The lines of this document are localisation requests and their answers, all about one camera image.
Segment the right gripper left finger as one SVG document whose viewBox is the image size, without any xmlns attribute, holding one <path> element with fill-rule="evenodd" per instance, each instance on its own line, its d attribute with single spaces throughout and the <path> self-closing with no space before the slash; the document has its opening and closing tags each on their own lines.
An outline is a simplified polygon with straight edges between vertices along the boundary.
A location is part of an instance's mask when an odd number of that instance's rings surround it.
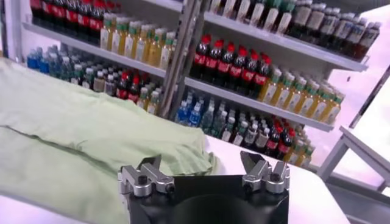
<svg viewBox="0 0 390 224">
<path fill-rule="evenodd" d="M 175 192 L 174 178 L 160 171 L 161 155 L 142 159 L 137 168 L 122 166 L 118 170 L 119 193 L 136 197 L 148 197 L 153 186 L 159 193 L 172 195 Z"/>
</svg>

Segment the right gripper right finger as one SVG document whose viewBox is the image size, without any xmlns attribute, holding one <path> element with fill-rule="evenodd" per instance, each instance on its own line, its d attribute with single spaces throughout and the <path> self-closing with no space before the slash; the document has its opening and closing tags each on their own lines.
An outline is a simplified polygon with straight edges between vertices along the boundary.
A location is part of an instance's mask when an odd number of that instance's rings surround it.
<svg viewBox="0 0 390 224">
<path fill-rule="evenodd" d="M 241 162 L 246 174 L 242 176 L 242 186 L 246 194 L 258 192 L 263 188 L 271 194 L 289 191 L 290 168 L 287 163 L 277 161 L 274 167 L 260 154 L 240 152 Z"/>
</svg>

